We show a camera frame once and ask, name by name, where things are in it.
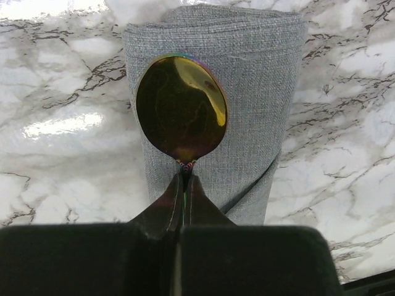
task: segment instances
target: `iridescent spoon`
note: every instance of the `iridescent spoon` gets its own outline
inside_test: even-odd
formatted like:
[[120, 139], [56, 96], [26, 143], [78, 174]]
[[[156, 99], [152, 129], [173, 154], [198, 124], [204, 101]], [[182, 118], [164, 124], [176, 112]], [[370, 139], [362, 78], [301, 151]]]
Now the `iridescent spoon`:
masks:
[[225, 134], [228, 107], [221, 86], [196, 59], [162, 55], [139, 83], [136, 108], [148, 140], [180, 164], [185, 191], [195, 162]]

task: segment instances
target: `gray linen napkin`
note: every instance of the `gray linen napkin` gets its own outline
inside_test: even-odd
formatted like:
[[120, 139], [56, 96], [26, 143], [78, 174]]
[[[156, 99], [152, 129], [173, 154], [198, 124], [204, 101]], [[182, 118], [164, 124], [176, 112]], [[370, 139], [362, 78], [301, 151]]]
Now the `gray linen napkin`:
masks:
[[[207, 196], [237, 224], [263, 224], [289, 107], [299, 73], [306, 24], [291, 12], [200, 4], [167, 13], [158, 23], [128, 24], [124, 33], [131, 106], [150, 61], [184, 52], [218, 78], [229, 103], [221, 144], [195, 164]], [[151, 200], [178, 165], [141, 133]]]

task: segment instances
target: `spoon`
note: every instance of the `spoon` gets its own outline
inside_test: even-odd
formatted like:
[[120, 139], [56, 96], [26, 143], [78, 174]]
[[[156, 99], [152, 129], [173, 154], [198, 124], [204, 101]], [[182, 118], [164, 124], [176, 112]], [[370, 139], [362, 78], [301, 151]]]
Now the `spoon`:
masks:
[[228, 106], [219, 82], [189, 55], [162, 55], [139, 82], [136, 109], [151, 144], [180, 164], [186, 189], [196, 161], [225, 135]]

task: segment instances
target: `spoon bowl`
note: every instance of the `spoon bowl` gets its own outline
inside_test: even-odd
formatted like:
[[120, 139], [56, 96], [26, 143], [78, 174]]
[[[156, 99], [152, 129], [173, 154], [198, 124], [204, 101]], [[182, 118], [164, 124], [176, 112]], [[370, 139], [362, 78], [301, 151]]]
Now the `spoon bowl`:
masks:
[[139, 82], [136, 109], [145, 136], [184, 173], [220, 144], [227, 128], [223, 89], [202, 63], [184, 54], [151, 62]]

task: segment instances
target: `rolled napkin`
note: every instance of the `rolled napkin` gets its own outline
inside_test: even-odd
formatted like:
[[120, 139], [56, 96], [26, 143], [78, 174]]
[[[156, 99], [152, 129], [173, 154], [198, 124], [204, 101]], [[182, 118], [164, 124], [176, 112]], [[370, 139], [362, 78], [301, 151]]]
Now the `rolled napkin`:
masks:
[[[128, 24], [124, 33], [131, 106], [152, 59], [182, 52], [218, 78], [229, 122], [220, 145], [200, 158], [194, 174], [206, 195], [236, 224], [263, 224], [273, 174], [301, 62], [306, 24], [292, 12], [200, 4], [163, 21]], [[149, 196], [165, 191], [179, 167], [141, 133]]]

